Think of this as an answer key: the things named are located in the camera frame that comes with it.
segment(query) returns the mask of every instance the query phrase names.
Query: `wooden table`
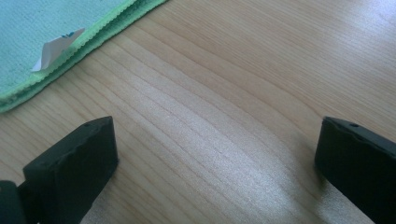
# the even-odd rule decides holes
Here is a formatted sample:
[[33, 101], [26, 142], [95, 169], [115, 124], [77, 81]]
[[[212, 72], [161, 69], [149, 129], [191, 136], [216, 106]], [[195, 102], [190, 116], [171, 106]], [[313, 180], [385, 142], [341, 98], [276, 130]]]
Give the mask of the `wooden table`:
[[323, 116], [396, 140], [396, 3], [171, 0], [0, 115], [0, 178], [113, 116], [83, 223], [371, 223], [314, 169]]

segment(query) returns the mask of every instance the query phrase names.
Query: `wood grain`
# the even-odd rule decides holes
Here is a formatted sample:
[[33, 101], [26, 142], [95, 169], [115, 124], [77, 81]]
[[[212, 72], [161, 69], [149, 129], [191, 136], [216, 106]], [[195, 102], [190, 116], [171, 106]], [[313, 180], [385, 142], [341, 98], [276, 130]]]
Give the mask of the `wood grain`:
[[395, 9], [171, 0], [0, 115], [0, 178], [110, 115], [120, 166], [83, 223], [371, 223], [313, 159], [323, 116], [396, 140]]

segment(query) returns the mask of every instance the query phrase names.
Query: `green microfiber cloth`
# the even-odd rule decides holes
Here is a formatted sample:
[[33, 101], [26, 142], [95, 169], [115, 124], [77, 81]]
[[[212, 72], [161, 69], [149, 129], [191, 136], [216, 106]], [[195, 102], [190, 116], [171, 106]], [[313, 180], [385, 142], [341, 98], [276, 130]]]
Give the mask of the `green microfiber cloth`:
[[[0, 113], [27, 101], [166, 0], [14, 0], [0, 3]], [[45, 42], [85, 32], [48, 68], [31, 72]]]

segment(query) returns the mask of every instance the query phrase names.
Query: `black object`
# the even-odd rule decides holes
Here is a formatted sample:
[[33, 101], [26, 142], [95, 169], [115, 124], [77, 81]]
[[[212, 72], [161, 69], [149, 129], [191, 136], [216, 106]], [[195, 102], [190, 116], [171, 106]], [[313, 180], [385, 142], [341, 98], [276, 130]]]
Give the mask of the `black object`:
[[396, 144], [355, 123], [324, 118], [315, 164], [375, 223], [396, 223]]
[[23, 168], [18, 188], [0, 181], [0, 223], [79, 223], [118, 161], [111, 117], [79, 126]]

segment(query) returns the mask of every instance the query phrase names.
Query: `white label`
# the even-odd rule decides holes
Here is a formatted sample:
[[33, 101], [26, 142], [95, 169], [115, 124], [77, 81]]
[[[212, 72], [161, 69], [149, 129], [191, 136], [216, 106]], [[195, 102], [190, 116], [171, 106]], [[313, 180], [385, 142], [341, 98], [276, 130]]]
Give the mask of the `white label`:
[[85, 28], [82, 28], [45, 43], [41, 57], [32, 68], [32, 72], [48, 68], [84, 31]]

